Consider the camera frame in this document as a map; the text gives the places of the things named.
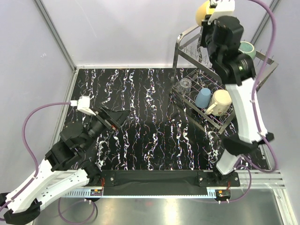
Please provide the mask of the yellow cup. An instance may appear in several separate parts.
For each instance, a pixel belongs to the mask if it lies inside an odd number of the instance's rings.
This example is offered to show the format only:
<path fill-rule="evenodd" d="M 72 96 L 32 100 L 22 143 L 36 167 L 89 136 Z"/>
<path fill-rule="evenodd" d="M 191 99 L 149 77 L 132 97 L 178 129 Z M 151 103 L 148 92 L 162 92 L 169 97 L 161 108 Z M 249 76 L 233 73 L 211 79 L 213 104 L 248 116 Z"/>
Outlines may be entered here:
<path fill-rule="evenodd" d="M 198 9 L 195 15 L 195 20 L 198 26 L 202 26 L 204 21 L 208 21 L 208 25 L 211 25 L 213 19 L 211 19 L 215 9 L 217 7 L 216 0 L 207 0 Z"/>

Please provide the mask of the teal ceramic mug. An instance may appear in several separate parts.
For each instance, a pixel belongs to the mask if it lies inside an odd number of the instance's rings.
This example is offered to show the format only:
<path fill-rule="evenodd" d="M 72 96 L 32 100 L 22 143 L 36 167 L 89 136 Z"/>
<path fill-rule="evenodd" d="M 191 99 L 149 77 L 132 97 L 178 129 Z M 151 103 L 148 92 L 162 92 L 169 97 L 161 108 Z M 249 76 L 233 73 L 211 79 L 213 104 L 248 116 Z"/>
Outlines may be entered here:
<path fill-rule="evenodd" d="M 247 41 L 241 41 L 239 46 L 239 51 L 243 54 L 246 54 L 251 57 L 251 59 L 255 59 L 256 50 L 255 47 Z"/>

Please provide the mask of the clear faceted glass tumbler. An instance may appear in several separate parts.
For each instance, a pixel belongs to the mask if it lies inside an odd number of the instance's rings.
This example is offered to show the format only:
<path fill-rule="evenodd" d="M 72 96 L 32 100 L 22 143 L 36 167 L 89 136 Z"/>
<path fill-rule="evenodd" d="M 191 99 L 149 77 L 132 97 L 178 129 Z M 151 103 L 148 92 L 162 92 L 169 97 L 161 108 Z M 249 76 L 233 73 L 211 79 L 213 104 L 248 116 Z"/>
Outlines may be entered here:
<path fill-rule="evenodd" d="M 189 95 L 192 82 L 188 78 L 182 78 L 176 85 L 175 89 L 182 95 Z"/>

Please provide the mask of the light blue plastic cup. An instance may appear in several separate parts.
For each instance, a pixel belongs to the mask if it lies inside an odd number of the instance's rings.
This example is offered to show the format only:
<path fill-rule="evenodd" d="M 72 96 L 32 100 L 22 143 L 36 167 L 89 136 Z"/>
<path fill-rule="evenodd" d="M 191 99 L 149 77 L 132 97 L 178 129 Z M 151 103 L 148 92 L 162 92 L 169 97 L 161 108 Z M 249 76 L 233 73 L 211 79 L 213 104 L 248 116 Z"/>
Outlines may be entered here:
<path fill-rule="evenodd" d="M 206 108 L 210 103 L 210 97 L 210 89 L 202 88 L 195 99 L 195 105 L 199 108 Z"/>

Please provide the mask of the white floral mug green inside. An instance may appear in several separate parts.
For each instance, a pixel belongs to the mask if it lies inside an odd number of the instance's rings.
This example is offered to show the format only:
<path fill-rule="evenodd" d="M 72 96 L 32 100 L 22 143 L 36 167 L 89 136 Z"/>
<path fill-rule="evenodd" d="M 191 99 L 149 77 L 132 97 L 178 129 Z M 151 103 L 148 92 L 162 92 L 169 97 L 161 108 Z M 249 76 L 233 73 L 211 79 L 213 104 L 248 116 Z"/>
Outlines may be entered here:
<path fill-rule="evenodd" d="M 228 91 L 217 90 L 211 97 L 210 104 L 206 109 L 206 115 L 222 116 L 232 104 L 232 99 Z"/>

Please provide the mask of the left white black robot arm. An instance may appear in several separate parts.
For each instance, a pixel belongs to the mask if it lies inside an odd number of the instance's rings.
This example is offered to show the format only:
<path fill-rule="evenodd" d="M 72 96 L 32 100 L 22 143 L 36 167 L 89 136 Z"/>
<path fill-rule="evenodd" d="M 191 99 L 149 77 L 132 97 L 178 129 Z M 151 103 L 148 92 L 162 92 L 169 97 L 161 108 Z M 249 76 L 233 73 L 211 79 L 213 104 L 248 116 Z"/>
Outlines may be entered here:
<path fill-rule="evenodd" d="M 84 161 L 75 171 L 71 167 L 95 147 L 105 131 L 122 127 L 130 110 L 94 108 L 87 123 L 70 122 L 60 132 L 60 140 L 45 154 L 36 171 L 14 191 L 0 195 L 0 208 L 7 211 L 1 220 L 10 225 L 26 225 L 35 220 L 47 205 L 81 186 L 103 183 L 100 169 Z"/>

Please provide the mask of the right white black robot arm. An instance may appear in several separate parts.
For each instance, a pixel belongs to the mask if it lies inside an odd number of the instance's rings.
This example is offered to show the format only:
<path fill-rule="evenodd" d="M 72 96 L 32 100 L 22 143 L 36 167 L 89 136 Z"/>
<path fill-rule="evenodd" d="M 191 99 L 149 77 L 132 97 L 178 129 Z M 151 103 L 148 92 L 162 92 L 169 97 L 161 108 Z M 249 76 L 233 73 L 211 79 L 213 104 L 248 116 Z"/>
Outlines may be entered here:
<path fill-rule="evenodd" d="M 213 70 L 229 92 L 238 123 L 238 132 L 222 140 L 225 150 L 212 175 L 214 184 L 223 186 L 238 157 L 269 144 L 274 134 L 267 131 L 260 114 L 253 59 L 239 50 L 244 31 L 240 21 L 229 15 L 206 15 L 201 26 L 201 46 L 207 49 Z"/>

